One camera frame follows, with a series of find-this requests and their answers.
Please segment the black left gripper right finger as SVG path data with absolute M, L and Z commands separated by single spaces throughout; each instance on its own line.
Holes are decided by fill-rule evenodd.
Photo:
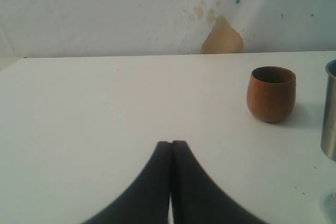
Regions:
M 185 141 L 172 143 L 174 223 L 264 223 L 222 191 Z

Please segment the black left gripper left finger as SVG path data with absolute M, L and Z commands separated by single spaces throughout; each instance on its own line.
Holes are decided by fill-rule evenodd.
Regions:
M 168 223 L 172 144 L 158 142 L 131 185 L 85 223 Z

